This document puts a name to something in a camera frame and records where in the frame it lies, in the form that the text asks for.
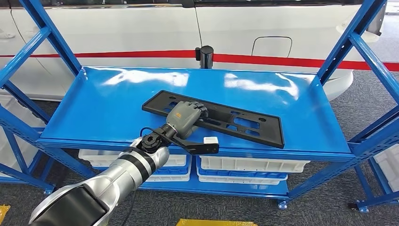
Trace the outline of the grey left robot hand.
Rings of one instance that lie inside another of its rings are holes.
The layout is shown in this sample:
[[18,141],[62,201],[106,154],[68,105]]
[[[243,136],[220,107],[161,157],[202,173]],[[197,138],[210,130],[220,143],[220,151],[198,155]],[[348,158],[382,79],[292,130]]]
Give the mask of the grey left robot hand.
[[208,109],[203,103],[180,101],[167,115],[169,124],[180,139],[187,139],[196,129],[194,124],[201,117],[208,117]]

